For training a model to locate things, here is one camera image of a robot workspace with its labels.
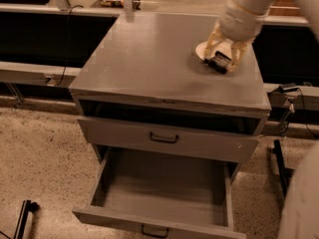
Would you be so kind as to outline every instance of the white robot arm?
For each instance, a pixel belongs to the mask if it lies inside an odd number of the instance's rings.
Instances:
[[[221,44],[228,43],[231,58],[229,58],[228,63],[221,64],[220,67],[224,67],[221,72],[234,71],[239,65],[247,46],[260,33],[273,1],[228,0],[225,11],[219,16],[214,30],[208,38],[204,51],[204,61],[209,64],[218,47]],[[319,0],[295,0],[295,2],[309,21],[319,40]]]

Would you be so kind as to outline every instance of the terrazzo floor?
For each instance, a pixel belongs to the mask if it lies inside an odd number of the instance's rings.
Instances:
[[[0,98],[0,231],[13,236],[22,201],[30,199],[41,208],[29,216],[24,238],[147,238],[82,224],[72,213],[73,207],[87,204],[100,166],[83,137],[74,104],[26,100],[13,110],[14,105],[10,97]],[[263,133],[275,132],[276,124],[269,122]],[[315,142],[300,124],[292,124],[285,137],[259,138],[231,188],[234,230],[248,239],[277,235],[283,196],[271,152],[274,139],[281,140],[291,168]]]

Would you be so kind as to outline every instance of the cabinet top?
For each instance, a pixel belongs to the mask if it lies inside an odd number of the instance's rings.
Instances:
[[[122,14],[70,85],[75,95],[125,95],[270,111],[250,47],[233,73],[199,61],[216,16],[136,12]]]

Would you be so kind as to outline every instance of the open drawer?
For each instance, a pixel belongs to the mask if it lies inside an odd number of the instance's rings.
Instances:
[[[156,151],[229,162],[246,162],[255,136],[119,119],[79,117],[86,141],[96,145]]]
[[[232,231],[227,166],[210,159],[109,148],[93,198],[73,212],[154,238],[245,238]]]

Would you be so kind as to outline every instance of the cable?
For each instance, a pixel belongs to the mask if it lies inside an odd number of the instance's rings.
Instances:
[[[308,123],[307,123],[307,119],[306,119],[306,106],[305,106],[305,100],[304,100],[304,96],[303,96],[303,93],[302,91],[298,88],[298,91],[300,92],[301,94],[301,100],[302,100],[302,106],[303,106],[303,119],[304,119],[304,123],[306,124],[306,128],[307,130],[312,134],[312,136],[315,138],[315,139],[319,139],[319,134],[313,132],[309,126],[308,126]]]
[[[3,235],[4,237],[8,238],[8,239],[11,239],[9,236],[7,236],[5,233],[3,233],[1,231],[0,231],[0,234]]]
[[[66,53],[66,60],[65,60],[65,66],[64,66],[64,69],[63,69],[63,72],[62,72],[62,76],[60,78],[60,81],[59,83],[57,83],[54,87],[58,87],[61,85],[61,83],[63,82],[63,79],[64,79],[64,76],[65,76],[65,73],[66,73],[66,69],[67,69],[67,65],[68,65],[68,62],[69,62],[69,53],[70,53],[70,43],[71,43],[71,35],[70,35],[70,26],[69,26],[69,22],[70,22],[70,17],[72,15],[72,11],[73,9],[75,8],[83,8],[82,5],[75,5],[73,7],[71,7],[70,11],[69,11],[69,14],[68,14],[68,18],[67,18],[67,53]]]
[[[275,90],[271,91],[268,95],[271,96],[273,93],[276,93],[276,92],[281,93],[280,87],[278,87],[278,88],[276,88]],[[277,133],[275,133],[275,134],[264,134],[264,135],[260,135],[259,137],[280,136],[280,135],[286,133],[286,132],[289,130],[290,121],[287,120],[286,122],[287,122],[287,125],[286,125],[286,127],[285,127],[284,130],[282,130],[282,131],[280,131],[280,132],[277,132]]]

